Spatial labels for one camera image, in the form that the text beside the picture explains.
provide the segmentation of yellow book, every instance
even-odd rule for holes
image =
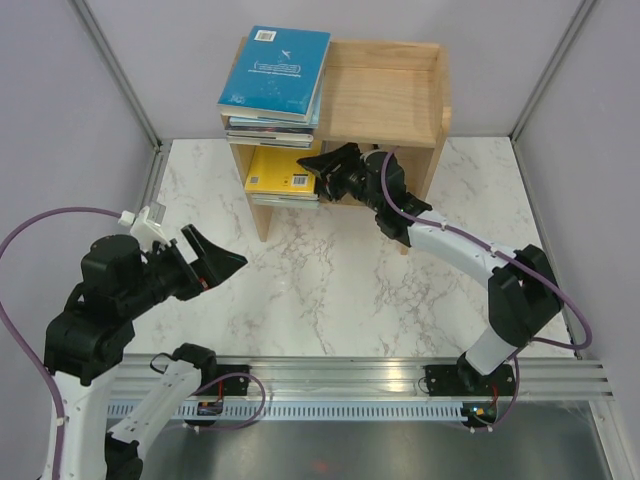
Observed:
[[[249,193],[313,196],[315,177],[296,163],[299,158],[320,154],[322,142],[308,150],[256,147],[244,189]]]

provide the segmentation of shelf board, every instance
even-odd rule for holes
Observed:
[[[432,122],[432,71],[331,66],[325,70],[316,138],[436,145],[440,125]]]

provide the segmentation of blue book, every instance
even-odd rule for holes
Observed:
[[[329,38],[325,32],[253,27],[218,100],[220,113],[309,123]]]
[[[229,117],[229,125],[232,127],[272,127],[272,128],[318,128],[320,123],[320,107],[322,106],[322,80],[317,87],[316,96],[313,99],[313,112],[309,123],[284,122],[282,120],[268,120],[265,118]]]

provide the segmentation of perforated rail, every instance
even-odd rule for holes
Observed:
[[[129,415],[138,401],[118,400],[109,405],[108,416],[119,420]],[[258,401],[225,400],[222,412],[197,401],[185,401],[173,416],[174,420],[245,420],[256,412]],[[462,421],[460,402],[274,402],[264,408],[261,420],[311,421]]]

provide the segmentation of stack of books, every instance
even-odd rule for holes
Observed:
[[[309,150],[256,147],[244,185],[253,203],[275,207],[317,208],[316,178],[298,165],[297,160],[318,155],[322,142],[314,141]]]
[[[229,143],[309,149],[330,34],[253,27],[218,100]]]

